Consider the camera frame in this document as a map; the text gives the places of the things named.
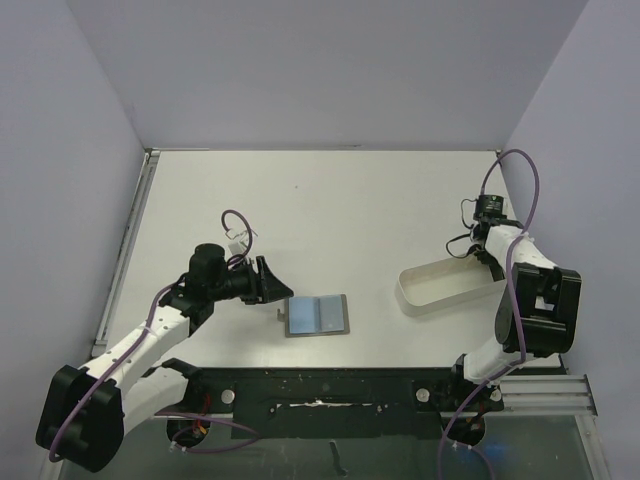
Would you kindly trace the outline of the grey card holder wallet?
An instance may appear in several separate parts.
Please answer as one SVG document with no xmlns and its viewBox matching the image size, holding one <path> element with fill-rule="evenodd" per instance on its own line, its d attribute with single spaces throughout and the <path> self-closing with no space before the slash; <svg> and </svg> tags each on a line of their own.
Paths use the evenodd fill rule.
<svg viewBox="0 0 640 480">
<path fill-rule="evenodd" d="M 350 333 L 347 297 L 344 294 L 295 296 L 277 312 L 285 336 L 313 337 Z"/>
</svg>

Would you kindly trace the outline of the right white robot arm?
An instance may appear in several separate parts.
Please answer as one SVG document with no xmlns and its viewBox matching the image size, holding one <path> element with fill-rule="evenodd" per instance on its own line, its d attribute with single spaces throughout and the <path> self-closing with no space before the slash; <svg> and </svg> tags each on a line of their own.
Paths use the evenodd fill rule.
<svg viewBox="0 0 640 480">
<path fill-rule="evenodd" d="M 506 286 L 493 335 L 456 360 L 445 384 L 446 399 L 459 409 L 478 401 L 480 385 L 489 386 L 527 362 L 571 348 L 582 285 L 578 272 L 546 258 L 524 226 L 505 215 L 502 196 L 479 195 L 473 220 L 467 254 Z"/>
</svg>

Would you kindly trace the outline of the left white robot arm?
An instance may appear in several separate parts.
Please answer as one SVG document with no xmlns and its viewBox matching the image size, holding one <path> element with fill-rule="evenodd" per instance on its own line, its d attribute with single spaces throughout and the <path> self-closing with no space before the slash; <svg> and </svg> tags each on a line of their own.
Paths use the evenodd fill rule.
<svg viewBox="0 0 640 480">
<path fill-rule="evenodd" d="M 36 443 L 52 463 L 68 460 L 98 472 L 115 456 L 128 431 L 162 408 L 200 405 L 204 387 L 190 376 L 153 381 L 151 369 L 192 336 L 220 301 L 263 305 L 288 299 L 293 290 L 266 259 L 232 265 L 223 247 L 205 243 L 188 269 L 153 298 L 146 319 L 102 355 L 80 367 L 65 365 L 53 376 L 36 430 Z"/>
</svg>

